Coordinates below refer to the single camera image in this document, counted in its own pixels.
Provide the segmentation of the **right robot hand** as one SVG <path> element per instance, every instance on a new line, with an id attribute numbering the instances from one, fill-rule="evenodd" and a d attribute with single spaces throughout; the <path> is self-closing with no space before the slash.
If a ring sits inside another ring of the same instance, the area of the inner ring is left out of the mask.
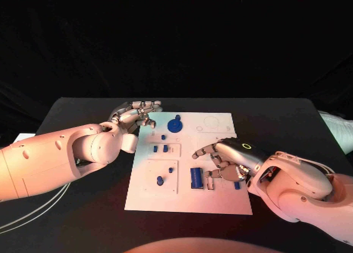
<path id="1" fill-rule="evenodd" d="M 239 138 L 224 138 L 204 146 L 191 155 L 193 159 L 207 155 L 216 166 L 203 173 L 204 178 L 219 178 L 240 182 L 255 177 L 268 160 L 268 153 Z"/>

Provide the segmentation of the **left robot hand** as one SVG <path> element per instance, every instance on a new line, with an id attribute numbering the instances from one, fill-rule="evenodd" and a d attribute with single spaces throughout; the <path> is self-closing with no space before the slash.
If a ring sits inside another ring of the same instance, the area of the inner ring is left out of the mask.
<path id="1" fill-rule="evenodd" d="M 123 102 L 110 112 L 109 122 L 121 129 L 122 133 L 132 133 L 138 127 L 157 127 L 157 122 L 149 118 L 149 113 L 161 112 L 161 101 Z"/>

